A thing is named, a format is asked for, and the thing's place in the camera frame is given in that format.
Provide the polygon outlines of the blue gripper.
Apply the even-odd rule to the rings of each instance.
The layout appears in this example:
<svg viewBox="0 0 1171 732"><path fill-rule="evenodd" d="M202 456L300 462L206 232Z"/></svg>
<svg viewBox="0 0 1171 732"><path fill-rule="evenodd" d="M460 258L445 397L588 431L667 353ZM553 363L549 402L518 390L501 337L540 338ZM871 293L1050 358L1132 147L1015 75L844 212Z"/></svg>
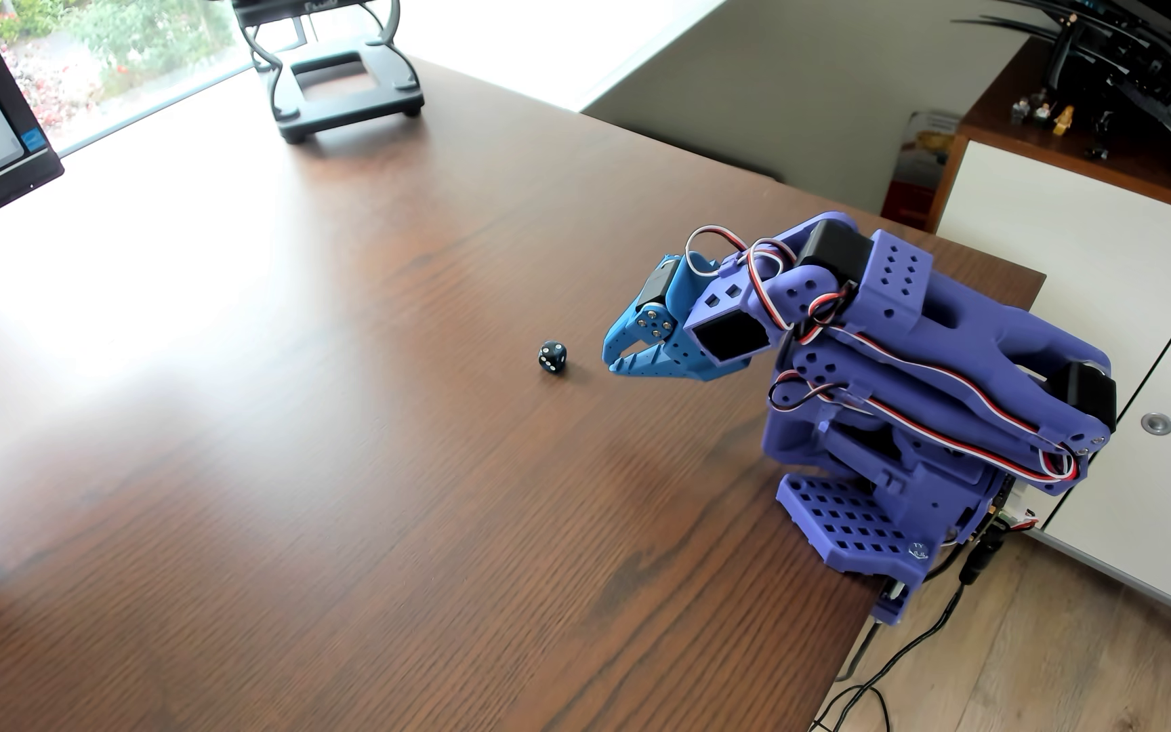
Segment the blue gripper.
<svg viewBox="0 0 1171 732"><path fill-rule="evenodd" d="M609 371L621 376L718 379L744 370L749 360L717 365L684 326L712 278L693 274L684 258L666 256L653 285L610 324L602 349Z"/></svg>

